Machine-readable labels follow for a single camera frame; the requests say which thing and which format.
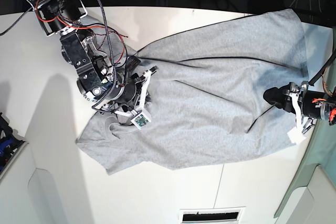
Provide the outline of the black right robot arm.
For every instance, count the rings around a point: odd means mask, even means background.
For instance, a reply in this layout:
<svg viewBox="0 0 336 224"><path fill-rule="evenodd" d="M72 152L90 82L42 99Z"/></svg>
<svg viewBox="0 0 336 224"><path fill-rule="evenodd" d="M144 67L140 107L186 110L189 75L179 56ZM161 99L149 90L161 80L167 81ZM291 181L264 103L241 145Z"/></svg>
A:
<svg viewBox="0 0 336 224"><path fill-rule="evenodd" d="M134 73L140 61L126 47L116 59L111 36L115 29L106 21L85 25L87 10L82 0L26 0L47 36L59 34L63 58L74 66L82 96L101 113L130 114L145 107L154 70Z"/></svg>

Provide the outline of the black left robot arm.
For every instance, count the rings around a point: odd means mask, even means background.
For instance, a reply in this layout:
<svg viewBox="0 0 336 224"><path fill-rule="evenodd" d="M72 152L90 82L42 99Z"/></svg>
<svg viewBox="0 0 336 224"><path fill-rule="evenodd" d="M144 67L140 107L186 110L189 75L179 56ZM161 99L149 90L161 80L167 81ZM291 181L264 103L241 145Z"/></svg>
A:
<svg viewBox="0 0 336 224"><path fill-rule="evenodd" d="M270 88L263 94L263 99L270 105L293 113L300 126L303 117L325 120L330 126L335 125L335 88L331 89L328 78L333 71L329 68L334 65L335 52L310 80L301 85L290 82L280 88Z"/></svg>

